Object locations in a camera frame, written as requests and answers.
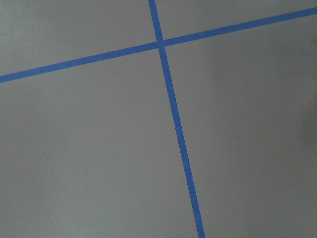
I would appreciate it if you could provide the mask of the long blue tape strip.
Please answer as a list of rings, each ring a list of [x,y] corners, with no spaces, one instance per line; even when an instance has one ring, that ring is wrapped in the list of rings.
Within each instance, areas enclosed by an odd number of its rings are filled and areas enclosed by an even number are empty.
[[[177,142],[178,142],[178,146],[180,150],[185,179],[186,179],[188,192],[190,196],[196,230],[197,230],[198,237],[204,238],[206,235],[204,231],[203,220],[200,213],[199,202],[197,198],[194,178],[193,178],[190,160],[188,156],[186,141],[185,141],[185,137],[183,133],[181,118],[180,118],[180,114],[178,110],[178,104],[177,104],[177,100],[176,100],[176,96],[174,92],[173,80],[172,80],[172,76],[171,76],[171,72],[169,68],[169,62],[167,58],[164,38],[163,38],[160,20],[159,20],[159,13],[158,13],[156,2],[154,0],[148,1],[148,4],[149,4],[150,12],[151,12],[151,18],[152,18],[153,28],[154,28],[154,32],[156,36],[156,42],[158,45],[160,62],[161,62],[162,71],[164,75],[165,86],[166,86],[168,100],[169,100],[169,104],[171,108],[171,113],[172,113],[173,123],[175,127]]]

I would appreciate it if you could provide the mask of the crossing blue tape strip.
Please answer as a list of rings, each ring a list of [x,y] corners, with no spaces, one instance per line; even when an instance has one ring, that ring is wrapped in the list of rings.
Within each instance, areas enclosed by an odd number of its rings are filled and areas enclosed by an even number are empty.
[[[46,66],[41,66],[37,68],[32,68],[28,70],[23,70],[19,72],[2,75],[0,77],[0,82],[5,83],[5,82],[19,80],[19,79],[23,79],[23,78],[27,78],[31,76],[42,75],[42,74],[46,74],[46,73],[50,73],[54,71],[60,71],[60,70],[78,67],[78,66],[100,62],[104,60],[109,60],[109,59],[119,58],[123,56],[133,55],[136,53],[142,53],[142,52],[146,52],[150,50],[155,50],[155,49],[159,49],[159,47],[161,46],[168,47],[173,45],[179,45],[182,43],[215,37],[218,35],[224,35],[228,33],[257,28],[257,27],[261,27],[265,25],[271,25],[278,22],[290,21],[294,19],[313,16],[317,14],[317,8],[316,7],[307,8],[307,9],[303,9],[303,10],[299,10],[295,12],[260,18],[256,20],[232,24],[228,26],[223,26],[223,27],[205,30],[201,32],[191,33],[187,35],[181,35],[181,36],[168,38],[168,39],[165,39],[163,37],[163,33],[161,30],[161,25],[159,21],[159,13],[157,8],[153,5],[150,5],[150,13],[152,18],[154,33],[156,36],[156,41],[154,42],[132,46],[132,47],[124,48],[124,49],[114,50],[110,52],[105,52],[105,53],[101,53],[97,55],[87,56],[83,58],[62,61],[59,63],[54,63],[54,64],[50,64]]]

